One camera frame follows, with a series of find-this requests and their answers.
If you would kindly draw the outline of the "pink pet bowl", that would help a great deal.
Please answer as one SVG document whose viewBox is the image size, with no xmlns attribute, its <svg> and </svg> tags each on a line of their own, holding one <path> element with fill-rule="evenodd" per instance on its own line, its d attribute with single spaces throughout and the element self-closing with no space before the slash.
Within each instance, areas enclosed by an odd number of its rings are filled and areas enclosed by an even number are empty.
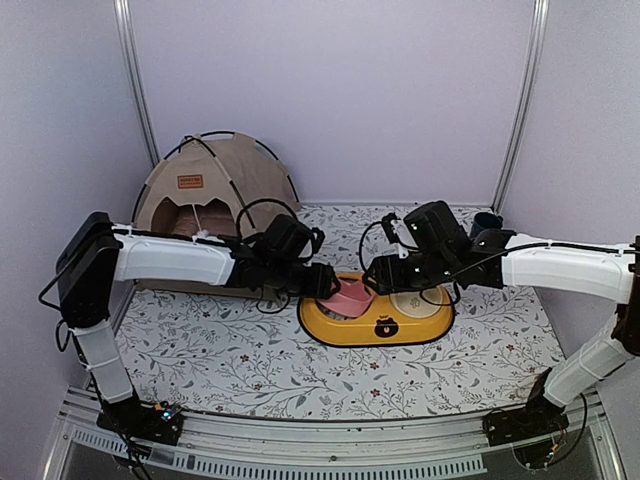
<svg viewBox="0 0 640 480">
<path fill-rule="evenodd" d="M 367 311 L 373 299 L 373 294 L 359 280 L 340 279 L 340 290 L 317 303 L 337 315 L 357 318 Z"/>
</svg>

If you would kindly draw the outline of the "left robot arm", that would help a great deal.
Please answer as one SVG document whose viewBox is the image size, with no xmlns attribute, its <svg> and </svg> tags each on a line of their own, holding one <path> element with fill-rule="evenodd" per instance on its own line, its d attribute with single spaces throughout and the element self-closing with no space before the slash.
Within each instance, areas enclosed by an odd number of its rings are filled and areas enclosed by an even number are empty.
<svg viewBox="0 0 640 480">
<path fill-rule="evenodd" d="M 198 283 L 221 289 L 272 289 L 290 297 L 328 299 L 340 289 L 334 269 L 312 262 L 324 234 L 293 214 L 276 216 L 248 237 L 180 236 L 137 230 L 92 213 L 59 256 L 49 288 L 101 404 L 98 425 L 124 439 L 176 445 L 184 418 L 168 403 L 144 405 L 109 322 L 116 282 Z"/>
</svg>

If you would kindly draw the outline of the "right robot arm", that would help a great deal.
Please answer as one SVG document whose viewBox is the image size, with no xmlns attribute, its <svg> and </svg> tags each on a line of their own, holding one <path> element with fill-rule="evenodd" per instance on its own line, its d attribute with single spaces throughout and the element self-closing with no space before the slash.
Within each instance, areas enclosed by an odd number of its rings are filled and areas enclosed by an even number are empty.
<svg viewBox="0 0 640 480">
<path fill-rule="evenodd" d="M 496 409 L 482 419 L 490 445 L 564 430 L 566 407 L 639 354 L 639 244 L 593 245 L 545 240 L 513 230 L 484 229 L 469 236 L 449 205 L 432 201 L 397 219 L 382 220 L 395 255 L 378 256 L 363 282 L 381 295 L 422 292 L 445 283 L 541 287 L 615 302 L 605 325 L 577 352 L 540 374 L 526 404 Z"/>
</svg>

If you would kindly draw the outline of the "beige fabric pet tent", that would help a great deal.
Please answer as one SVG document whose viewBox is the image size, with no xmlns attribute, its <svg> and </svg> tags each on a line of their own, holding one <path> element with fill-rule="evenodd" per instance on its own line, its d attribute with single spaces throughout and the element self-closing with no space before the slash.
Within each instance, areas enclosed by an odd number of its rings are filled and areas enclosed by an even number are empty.
<svg viewBox="0 0 640 480">
<path fill-rule="evenodd" d="M 131 223 L 140 230 L 236 243 L 300 210 L 289 172 L 264 143 L 238 132 L 186 136 L 147 177 Z"/>
</svg>

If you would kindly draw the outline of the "yellow pet bowl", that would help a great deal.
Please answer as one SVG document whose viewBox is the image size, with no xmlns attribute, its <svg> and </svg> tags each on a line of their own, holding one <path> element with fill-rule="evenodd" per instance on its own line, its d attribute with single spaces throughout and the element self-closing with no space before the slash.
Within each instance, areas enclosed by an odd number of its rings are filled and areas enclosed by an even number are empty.
<svg viewBox="0 0 640 480">
<path fill-rule="evenodd" d="M 359 280 L 355 273 L 342 273 L 340 279 Z M 320 306 L 314 299 L 302 299 L 297 306 L 298 320 L 303 330 L 318 342 L 339 348 L 387 347 L 420 345 L 443 337 L 455 318 L 451 306 L 432 318 L 418 320 L 400 314 L 389 296 L 379 296 L 371 289 L 374 299 L 367 311 L 357 317 L 337 315 Z"/>
</svg>

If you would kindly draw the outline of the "cream pet bowl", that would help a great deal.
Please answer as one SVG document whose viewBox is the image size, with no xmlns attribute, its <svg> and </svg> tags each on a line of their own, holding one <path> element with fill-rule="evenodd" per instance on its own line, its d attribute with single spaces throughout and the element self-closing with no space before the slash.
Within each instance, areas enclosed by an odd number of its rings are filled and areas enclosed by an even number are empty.
<svg viewBox="0 0 640 480">
<path fill-rule="evenodd" d="M 449 293 L 442 286 L 419 292 L 394 293 L 389 298 L 400 314 L 418 320 L 435 317 L 451 306 Z"/>
</svg>

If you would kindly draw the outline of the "black tent pole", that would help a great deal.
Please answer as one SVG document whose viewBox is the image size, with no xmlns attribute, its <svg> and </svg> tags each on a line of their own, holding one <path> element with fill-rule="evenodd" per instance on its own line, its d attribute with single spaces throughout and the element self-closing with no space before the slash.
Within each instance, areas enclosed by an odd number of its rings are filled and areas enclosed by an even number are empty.
<svg viewBox="0 0 640 480">
<path fill-rule="evenodd" d="M 226 204 L 233 219 L 246 202 L 239 191 L 238 182 L 222 161 L 211 142 L 194 136 L 187 136 L 174 161 L 180 162 L 176 174 L 177 186 L 184 193 L 188 203 L 206 206 L 212 202 Z"/>
<path fill-rule="evenodd" d="M 300 208 L 289 172 L 264 143 L 232 131 L 207 132 L 194 137 L 211 142 L 222 155 L 225 167 L 238 182 L 245 206 L 257 199 L 275 198 L 294 211 Z M 180 193 L 177 186 L 180 162 L 174 158 L 179 154 L 184 138 L 156 165 L 142 187 L 132 214 L 132 222 L 142 229 L 170 229 L 181 207 L 198 205 L 188 203 L 188 197 Z"/>
</svg>

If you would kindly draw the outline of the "pink checkered cushion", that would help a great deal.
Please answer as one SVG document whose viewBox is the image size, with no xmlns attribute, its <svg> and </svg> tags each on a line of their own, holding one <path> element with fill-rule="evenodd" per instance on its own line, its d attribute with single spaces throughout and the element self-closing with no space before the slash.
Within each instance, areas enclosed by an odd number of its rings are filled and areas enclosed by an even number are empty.
<svg viewBox="0 0 640 480">
<path fill-rule="evenodd" d="M 172 233 L 182 236 L 234 235 L 234 219 L 226 204 L 185 206 L 178 211 Z"/>
</svg>

